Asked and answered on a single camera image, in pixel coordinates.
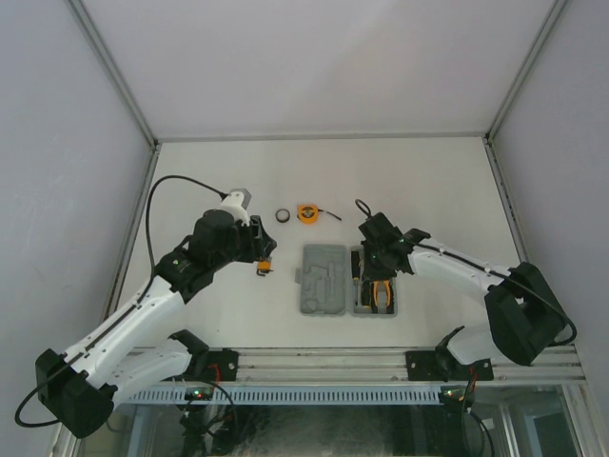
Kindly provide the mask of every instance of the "orange object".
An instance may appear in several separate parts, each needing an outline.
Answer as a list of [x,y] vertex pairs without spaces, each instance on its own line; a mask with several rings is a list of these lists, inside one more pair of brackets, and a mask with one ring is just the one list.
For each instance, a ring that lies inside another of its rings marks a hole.
[[374,300],[374,305],[378,308],[377,305],[377,293],[379,291],[379,283],[383,283],[384,289],[387,292],[387,307],[391,306],[391,282],[390,281],[375,281],[372,283],[372,298]]
[[258,262],[258,268],[256,269],[256,274],[258,276],[267,276],[271,271],[272,269],[270,259],[261,260],[260,262]]
[[317,205],[299,205],[297,217],[303,224],[314,224],[320,217],[320,209]]

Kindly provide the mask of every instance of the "glass panel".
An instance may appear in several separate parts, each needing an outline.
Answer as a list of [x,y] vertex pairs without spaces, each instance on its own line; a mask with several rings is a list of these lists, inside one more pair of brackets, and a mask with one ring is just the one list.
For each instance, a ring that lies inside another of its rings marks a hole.
[[[79,457],[198,455],[490,456],[480,425],[443,406],[122,406],[81,442]],[[473,411],[495,455],[578,457],[554,388],[478,387]]]

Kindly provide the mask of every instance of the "tape roll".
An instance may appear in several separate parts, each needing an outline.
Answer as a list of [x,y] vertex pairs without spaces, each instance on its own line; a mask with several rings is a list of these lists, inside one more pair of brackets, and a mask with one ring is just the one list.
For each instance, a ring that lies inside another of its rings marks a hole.
[[280,224],[285,224],[287,221],[289,221],[289,217],[289,211],[285,208],[277,209],[277,212],[275,213],[275,219],[277,219],[277,222]]

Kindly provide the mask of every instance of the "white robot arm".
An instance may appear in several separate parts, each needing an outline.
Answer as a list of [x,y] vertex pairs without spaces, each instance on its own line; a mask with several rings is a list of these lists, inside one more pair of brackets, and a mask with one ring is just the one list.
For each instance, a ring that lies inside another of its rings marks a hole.
[[163,379],[197,373],[208,347],[190,332],[174,333],[159,348],[126,359],[128,353],[157,323],[178,312],[219,269],[232,262],[268,260],[277,247],[259,216],[247,215],[250,194],[235,189],[223,194],[195,224],[192,235],[165,255],[150,279],[101,326],[57,354],[47,349],[36,360],[38,387],[33,395],[77,438],[89,436],[112,411],[134,393]]
[[[548,346],[576,338],[573,322],[533,265],[522,262],[506,268],[476,260],[447,249],[422,230],[402,233],[381,212],[372,215],[361,200],[356,205],[367,216],[360,225],[363,280],[387,280],[398,271],[426,276],[458,288],[486,307],[487,323],[456,328],[436,346],[443,379],[450,379],[459,366],[499,355],[529,366]],[[567,325],[571,337],[556,343]]]

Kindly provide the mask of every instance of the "gray foam tray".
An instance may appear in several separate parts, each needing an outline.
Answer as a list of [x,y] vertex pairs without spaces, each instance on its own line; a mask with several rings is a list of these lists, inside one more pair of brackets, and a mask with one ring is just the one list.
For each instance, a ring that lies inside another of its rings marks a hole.
[[347,249],[340,245],[305,245],[303,267],[297,270],[301,285],[300,308],[306,315],[344,314],[347,303]]

